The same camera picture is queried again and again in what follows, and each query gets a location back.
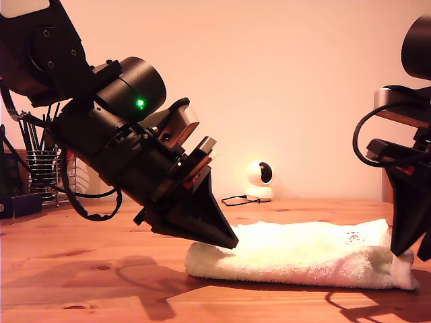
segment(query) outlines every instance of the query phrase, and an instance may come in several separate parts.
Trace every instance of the white wall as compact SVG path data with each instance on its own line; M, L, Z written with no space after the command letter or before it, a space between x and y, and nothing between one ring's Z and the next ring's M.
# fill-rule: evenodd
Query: white wall
M405 73L400 50L429 0L62 2L90 64L141 57L164 78L165 106L191 99L201 124L186 148L204 135L218 141L218 198L242 194L246 166L264 159L277 196L379 199L381 172L354 155L354 127L378 88L428 86ZM23 147L18 126L1 117ZM375 118L360 146L375 137L410 145L413 134Z

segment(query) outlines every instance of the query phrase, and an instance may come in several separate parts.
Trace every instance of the metal pen holder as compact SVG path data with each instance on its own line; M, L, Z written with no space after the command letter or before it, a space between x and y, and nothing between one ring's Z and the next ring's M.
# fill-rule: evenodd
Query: metal pen holder
M35 176L28 174L26 183L27 192L40 193L42 195L42 205L66 201L66 194L58 192L45 185L46 182L55 186L63 187L60 175L60 149L56 146L52 151L27 150L27 164L36 173ZM70 182L70 189L76 192L76 157L67 159L67 174Z

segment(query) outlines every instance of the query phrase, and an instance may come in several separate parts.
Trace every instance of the green led light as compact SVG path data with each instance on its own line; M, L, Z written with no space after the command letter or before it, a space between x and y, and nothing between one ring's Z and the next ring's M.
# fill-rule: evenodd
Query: green led light
M138 99L138 100L136 101L136 106L137 106L140 110L142 110L142 109L143 109L143 107L145 106L145 100Z

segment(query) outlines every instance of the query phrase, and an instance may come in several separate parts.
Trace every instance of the power cord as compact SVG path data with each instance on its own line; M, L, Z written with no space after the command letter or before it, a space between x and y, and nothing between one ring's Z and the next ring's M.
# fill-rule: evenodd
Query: power cord
M374 109L373 111L371 111L370 113L368 113L364 118L361 119L361 121L358 123L358 125L355 128L354 134L353 134L353 150L354 153L358 156L358 158L360 159L361 162L372 166L372 167L389 167L389 166L403 166L405 164L411 164L414 162L425 162L425 161L430 161L431 160L431 152L430 153L422 153L420 155L415 155L415 156L411 156L411 157L407 157L407 158L401 158L401 159L397 159L394 161L371 161L369 159L367 159L364 155L362 155L362 153L359 150L359 146L358 146L358 137L359 137L359 132L360 129L362 128L362 126L364 125L364 123L371 118L372 116L375 116L376 114L378 114L379 112L383 111L383 110L387 110L390 108L395 108L395 107L399 107L399 106L405 106L405 107L412 107L414 106L416 103L415 102L400 102L400 103L396 103L396 104L387 104L385 106L381 106L377 109Z

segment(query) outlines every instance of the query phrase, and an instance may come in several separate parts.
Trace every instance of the cone-shaped end effector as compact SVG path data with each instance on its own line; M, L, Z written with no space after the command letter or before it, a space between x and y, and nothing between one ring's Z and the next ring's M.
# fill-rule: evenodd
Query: cone-shaped end effector
M387 168L387 174L394 192L394 217L391 251L400 256L431 227L431 192L421 190L402 180L401 171ZM427 252L426 243L421 245L422 256Z
M177 206L160 214L148 209L144 221L157 234L204 242L233 249L238 243L228 221L211 191L210 168L202 171L198 180Z

